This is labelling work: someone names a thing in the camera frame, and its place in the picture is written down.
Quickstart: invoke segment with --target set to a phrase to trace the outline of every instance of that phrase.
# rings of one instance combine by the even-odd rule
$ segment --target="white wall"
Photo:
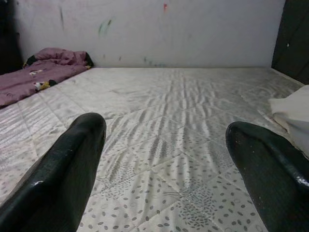
[[[15,19],[24,58],[61,47],[101,67],[270,66],[284,2],[16,0]]]

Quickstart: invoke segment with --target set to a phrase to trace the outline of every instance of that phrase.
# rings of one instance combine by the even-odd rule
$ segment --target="bed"
[[[303,85],[271,69],[93,68],[0,110],[0,202],[71,122],[107,123],[78,232],[265,232],[225,146],[247,121],[289,139],[269,98]]]

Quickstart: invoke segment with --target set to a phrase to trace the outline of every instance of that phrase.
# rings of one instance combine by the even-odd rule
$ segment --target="folded blanket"
[[[22,70],[0,75],[0,108],[55,85],[93,66],[85,51],[45,48],[31,56]]]
[[[274,119],[289,132],[293,145],[309,159],[309,86],[287,98],[269,99]]]

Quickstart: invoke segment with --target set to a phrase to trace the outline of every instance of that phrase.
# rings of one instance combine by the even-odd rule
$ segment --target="white mattress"
[[[301,85],[269,69],[95,68],[0,110],[0,200],[80,114],[108,125],[78,232],[267,231],[225,147],[248,121],[286,136],[267,100]]]

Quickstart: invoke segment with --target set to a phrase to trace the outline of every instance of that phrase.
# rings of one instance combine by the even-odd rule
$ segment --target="pink blanket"
[[[87,70],[86,52],[46,48],[34,55],[35,62],[22,70],[0,75],[0,108],[37,92],[37,82],[59,83]]]

